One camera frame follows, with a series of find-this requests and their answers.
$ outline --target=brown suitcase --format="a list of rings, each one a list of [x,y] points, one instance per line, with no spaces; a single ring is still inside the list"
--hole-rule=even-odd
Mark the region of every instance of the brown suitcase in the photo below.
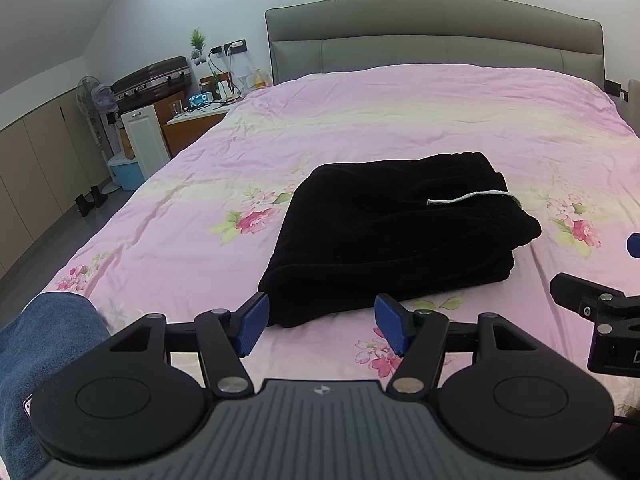
[[[145,66],[111,85],[120,113],[150,105],[191,86],[187,58],[172,57]]]

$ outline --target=bedsheet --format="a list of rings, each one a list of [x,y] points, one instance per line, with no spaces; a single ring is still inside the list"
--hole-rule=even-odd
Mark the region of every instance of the bedsheet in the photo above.
[[[461,322],[497,312],[586,368],[592,325],[556,306],[548,284],[568,272],[640,293],[640,260],[625,249],[640,221],[640,142],[595,85],[543,70],[389,66],[256,91],[142,186],[46,290],[88,297],[112,332],[148,312],[185,322],[235,310],[313,168],[464,151],[504,174],[542,236],[514,252],[504,282],[404,303]],[[384,384],[400,361],[369,309],[268,328],[244,365],[258,388],[264,378]],[[447,355],[443,378],[469,362]],[[198,375],[193,355],[174,364]],[[599,378],[619,412],[636,406],[635,380]]]

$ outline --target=sloped ceiling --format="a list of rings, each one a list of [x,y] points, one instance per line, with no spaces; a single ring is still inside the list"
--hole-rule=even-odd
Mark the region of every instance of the sloped ceiling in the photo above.
[[[0,94],[84,54],[113,0],[0,0]]]

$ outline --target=bedside table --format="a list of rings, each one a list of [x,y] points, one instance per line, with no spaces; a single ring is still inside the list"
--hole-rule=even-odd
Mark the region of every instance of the bedside table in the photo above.
[[[210,128],[218,124],[236,104],[219,108],[215,108],[216,105],[212,104],[207,108],[185,112],[168,121],[162,129],[171,158],[174,158],[184,148],[191,146]]]

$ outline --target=cardboard box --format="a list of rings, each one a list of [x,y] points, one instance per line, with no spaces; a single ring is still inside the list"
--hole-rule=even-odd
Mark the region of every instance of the cardboard box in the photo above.
[[[136,154],[133,153],[133,148],[131,147],[131,142],[129,142],[129,136],[127,135],[126,130],[118,129],[118,131],[120,133],[120,140],[122,141],[124,156],[126,156],[129,160],[136,158]]]

